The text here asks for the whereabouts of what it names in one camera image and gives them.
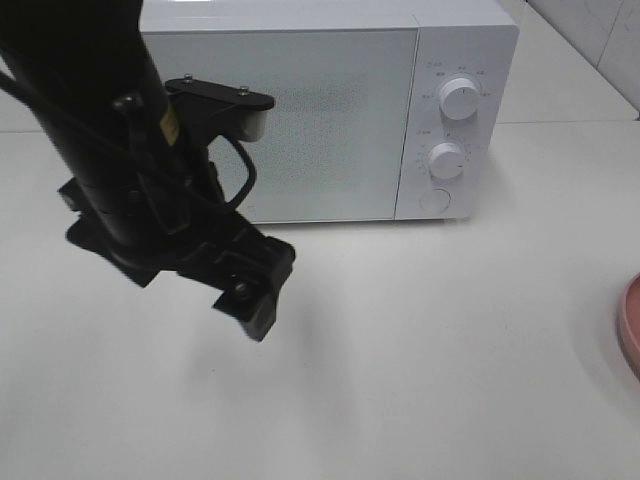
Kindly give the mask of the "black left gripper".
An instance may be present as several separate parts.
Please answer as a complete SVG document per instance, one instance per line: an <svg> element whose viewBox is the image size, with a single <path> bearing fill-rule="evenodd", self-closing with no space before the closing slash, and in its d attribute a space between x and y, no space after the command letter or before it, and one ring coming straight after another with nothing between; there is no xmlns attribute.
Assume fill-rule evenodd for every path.
<svg viewBox="0 0 640 480"><path fill-rule="evenodd" d="M224 198L208 147L222 137L248 163L241 141L223 134L197 145L164 90L91 94L76 112L125 154L114 157L89 140L75 146L74 177L58 189L78 214L66 240L141 288L174 270L220 290L214 308L236 319L250 339L264 340L296 253L236 212L248 184Z"/></svg>

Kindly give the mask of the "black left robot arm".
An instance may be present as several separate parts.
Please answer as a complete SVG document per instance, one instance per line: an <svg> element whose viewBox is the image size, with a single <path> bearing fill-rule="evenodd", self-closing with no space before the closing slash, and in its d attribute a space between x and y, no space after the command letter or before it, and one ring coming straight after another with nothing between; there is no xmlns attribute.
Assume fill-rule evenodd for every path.
<svg viewBox="0 0 640 480"><path fill-rule="evenodd" d="M294 248L239 213L256 182L246 142L271 96L163 81L139 1L5 1L1 87L26 105L71 172L67 240L139 286L172 271L220 291L215 308L261 341Z"/></svg>

